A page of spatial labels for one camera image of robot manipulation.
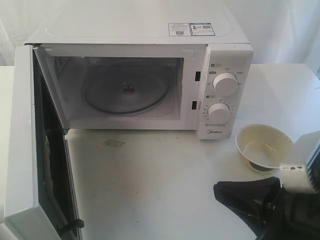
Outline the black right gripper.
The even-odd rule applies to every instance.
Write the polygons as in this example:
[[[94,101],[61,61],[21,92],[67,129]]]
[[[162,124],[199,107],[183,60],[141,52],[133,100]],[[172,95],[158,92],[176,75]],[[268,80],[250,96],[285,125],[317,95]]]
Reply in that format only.
[[[257,240],[318,240],[320,193],[290,193],[280,179],[219,181],[215,199],[236,214]]]

